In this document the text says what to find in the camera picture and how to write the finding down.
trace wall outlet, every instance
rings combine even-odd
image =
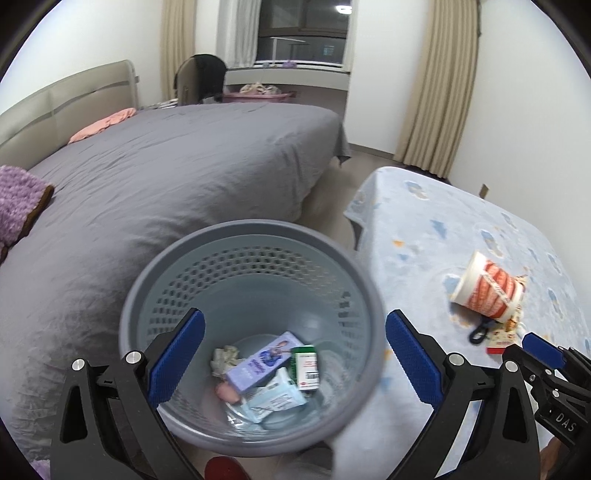
[[[488,187],[483,183],[482,187],[480,188],[480,193],[478,194],[478,196],[481,199],[484,199],[486,197],[487,193],[488,193]]]

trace blue gripper pad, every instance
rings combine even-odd
[[[540,362],[545,363],[552,369],[564,368],[566,365],[562,352],[535,333],[528,333],[524,336],[521,345],[523,350],[532,354]]]
[[[419,399],[437,409],[443,401],[441,372],[396,311],[386,318],[386,338]]]
[[[196,310],[150,370],[148,403],[152,408],[173,396],[204,335],[205,317]]]

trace red patterned cup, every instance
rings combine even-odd
[[[451,300],[505,323],[519,308],[523,285],[480,252],[474,252]]]

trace ceiling light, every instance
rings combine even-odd
[[[336,11],[343,15],[350,15],[353,12],[353,7],[350,5],[337,5]]]

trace chair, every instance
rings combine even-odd
[[[174,77],[178,105],[195,105],[209,97],[221,102],[226,71],[226,64],[215,55],[199,54],[187,59]]]

